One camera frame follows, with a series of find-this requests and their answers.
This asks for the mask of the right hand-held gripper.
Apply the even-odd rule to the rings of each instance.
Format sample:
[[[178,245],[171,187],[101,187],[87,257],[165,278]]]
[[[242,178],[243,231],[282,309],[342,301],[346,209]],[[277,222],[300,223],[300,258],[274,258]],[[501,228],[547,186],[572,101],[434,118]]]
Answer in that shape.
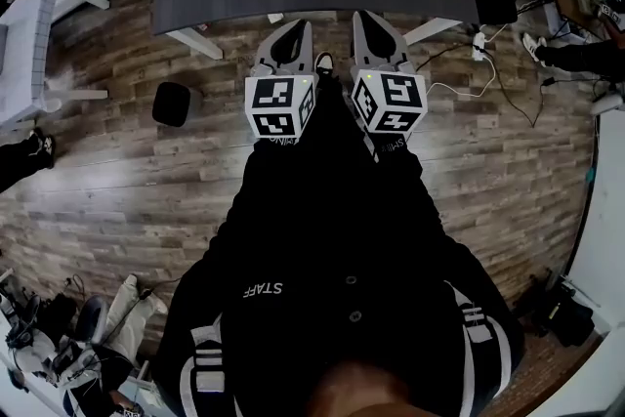
[[[366,10],[353,16],[352,101],[368,133],[411,134],[426,116],[425,79],[407,62],[404,37]]]

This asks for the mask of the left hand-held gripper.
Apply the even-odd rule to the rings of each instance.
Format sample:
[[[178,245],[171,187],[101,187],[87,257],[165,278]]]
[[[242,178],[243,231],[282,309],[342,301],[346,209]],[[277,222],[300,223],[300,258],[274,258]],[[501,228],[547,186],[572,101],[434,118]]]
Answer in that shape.
[[[299,140],[316,105],[312,24],[299,19],[275,30],[259,46],[255,64],[245,79],[245,113],[255,137]]]

